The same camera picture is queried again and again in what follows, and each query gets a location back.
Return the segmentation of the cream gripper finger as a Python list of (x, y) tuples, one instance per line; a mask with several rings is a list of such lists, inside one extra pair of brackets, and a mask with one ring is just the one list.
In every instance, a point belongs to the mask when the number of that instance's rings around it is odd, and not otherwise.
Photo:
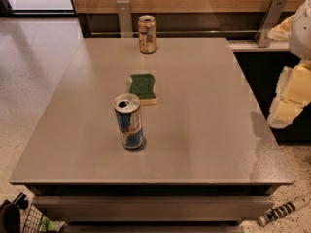
[(280, 74), (269, 109), (269, 126), (283, 129), (291, 125), (310, 102), (311, 61), (301, 60), (294, 68), (285, 67)]

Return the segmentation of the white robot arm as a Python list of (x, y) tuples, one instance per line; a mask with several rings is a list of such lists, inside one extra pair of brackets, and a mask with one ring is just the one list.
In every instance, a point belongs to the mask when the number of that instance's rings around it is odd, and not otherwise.
[(269, 126), (283, 129), (311, 103), (311, 0), (305, 0), (294, 15), (271, 29), (268, 37), (287, 40), (290, 53), (300, 59), (293, 68), (283, 68), (269, 109)]

